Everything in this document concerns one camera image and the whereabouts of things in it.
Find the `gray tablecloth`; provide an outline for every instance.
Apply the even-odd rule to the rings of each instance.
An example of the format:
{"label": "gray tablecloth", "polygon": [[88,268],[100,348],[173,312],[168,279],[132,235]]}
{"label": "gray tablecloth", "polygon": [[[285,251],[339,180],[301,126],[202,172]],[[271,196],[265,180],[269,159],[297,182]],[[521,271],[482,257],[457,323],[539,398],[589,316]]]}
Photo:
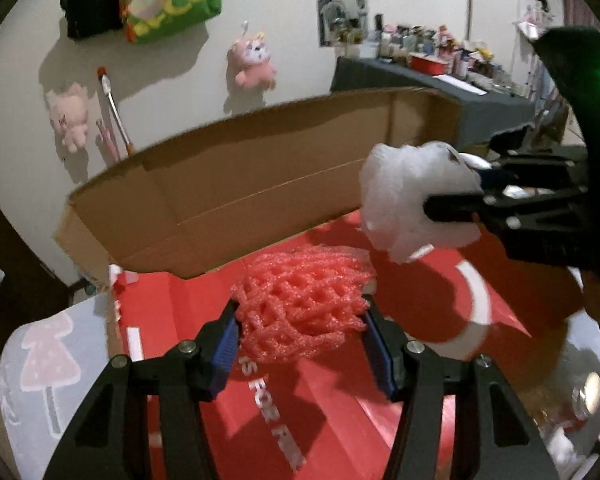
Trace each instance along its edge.
{"label": "gray tablecloth", "polygon": [[402,66],[377,59],[338,59],[331,91],[421,86],[438,89],[462,103],[455,147],[486,142],[495,134],[532,124],[534,105],[517,95],[488,92],[477,95]]}

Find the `stuffed animal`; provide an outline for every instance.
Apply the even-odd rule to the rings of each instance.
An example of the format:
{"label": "stuffed animal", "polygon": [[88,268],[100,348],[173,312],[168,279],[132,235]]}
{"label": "stuffed animal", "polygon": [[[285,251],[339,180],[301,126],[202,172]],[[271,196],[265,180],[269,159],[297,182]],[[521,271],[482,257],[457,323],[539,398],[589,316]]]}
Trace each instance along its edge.
{"label": "stuffed animal", "polygon": [[231,54],[240,68],[240,73],[235,77],[235,83],[240,88],[273,90],[276,87],[278,71],[269,63],[271,54],[263,38],[263,34],[258,34],[252,40],[241,39],[234,43]]}
{"label": "stuffed animal", "polygon": [[72,84],[69,89],[56,95],[49,92],[46,96],[49,104],[49,119],[56,134],[62,136],[62,144],[70,153],[84,148],[87,143],[87,89],[78,83]]}

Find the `foam fruit net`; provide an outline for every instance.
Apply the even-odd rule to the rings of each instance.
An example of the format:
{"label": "foam fruit net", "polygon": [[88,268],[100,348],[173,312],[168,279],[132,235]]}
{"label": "foam fruit net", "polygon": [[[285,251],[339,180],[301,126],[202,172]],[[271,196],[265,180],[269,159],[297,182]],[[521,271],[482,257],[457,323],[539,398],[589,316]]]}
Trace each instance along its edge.
{"label": "foam fruit net", "polygon": [[232,289],[241,346],[259,363],[311,358],[366,328],[362,290],[375,276],[368,252],[308,246],[261,254]]}

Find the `brown floor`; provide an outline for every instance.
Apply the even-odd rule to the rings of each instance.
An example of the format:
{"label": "brown floor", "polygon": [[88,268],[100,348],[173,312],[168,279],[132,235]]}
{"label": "brown floor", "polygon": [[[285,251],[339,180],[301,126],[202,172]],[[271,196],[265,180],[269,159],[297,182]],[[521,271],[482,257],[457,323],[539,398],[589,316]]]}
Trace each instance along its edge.
{"label": "brown floor", "polygon": [[19,326],[67,308],[67,286],[50,273],[0,211],[0,354]]}

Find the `pink plush toy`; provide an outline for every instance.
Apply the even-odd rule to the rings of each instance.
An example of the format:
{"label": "pink plush toy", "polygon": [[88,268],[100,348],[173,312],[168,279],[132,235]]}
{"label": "pink plush toy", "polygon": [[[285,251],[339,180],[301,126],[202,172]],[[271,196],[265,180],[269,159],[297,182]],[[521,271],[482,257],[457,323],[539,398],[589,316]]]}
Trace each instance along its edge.
{"label": "pink plush toy", "polygon": [[56,134],[62,136],[64,144],[70,153],[84,148],[87,143],[87,89],[78,83],[72,84],[69,89],[56,95],[49,92],[46,95],[49,104],[49,119]]}
{"label": "pink plush toy", "polygon": [[235,83],[240,88],[273,90],[276,87],[278,71],[269,64],[271,54],[263,38],[263,34],[258,34],[252,40],[241,39],[234,43],[231,54],[240,68],[240,73],[235,77]]}

